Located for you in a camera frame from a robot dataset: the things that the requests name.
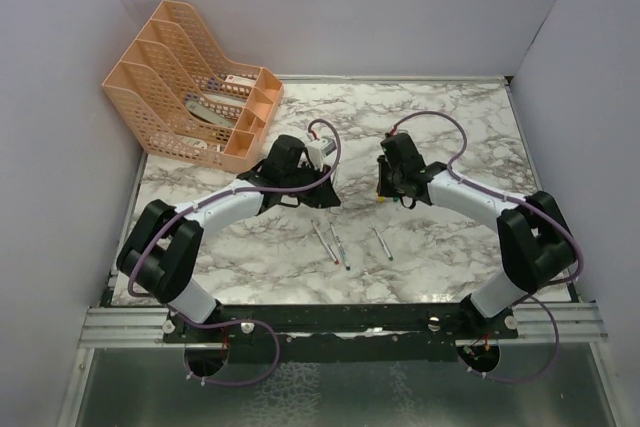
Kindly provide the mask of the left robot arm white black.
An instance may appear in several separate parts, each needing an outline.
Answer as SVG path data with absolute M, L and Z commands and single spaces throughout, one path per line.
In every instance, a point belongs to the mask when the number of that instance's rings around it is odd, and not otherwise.
M 186 329 L 206 342 L 220 332 L 215 312 L 220 302 L 194 279 L 201 244 L 226 227 L 285 206 L 306 205 L 328 209 L 340 205 L 332 175 L 342 146 L 333 138 L 311 135 L 304 142 L 281 135 L 266 158 L 243 172 L 225 188 L 198 200 L 170 205 L 162 200 L 147 204 L 116 258 L 116 267 L 131 286 L 139 286 L 158 302 L 186 317 Z

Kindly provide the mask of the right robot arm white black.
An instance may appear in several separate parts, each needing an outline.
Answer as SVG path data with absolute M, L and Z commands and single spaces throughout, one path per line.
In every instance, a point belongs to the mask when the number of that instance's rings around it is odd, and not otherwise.
M 461 330 L 481 338 L 496 316 L 537 293 L 563 270 L 578 262 L 578 248 L 553 196 L 492 191 L 459 177 L 447 164 L 426 164 L 407 133 L 387 136 L 378 156 L 377 194 L 445 208 L 494 231 L 502 270 L 461 302 Z

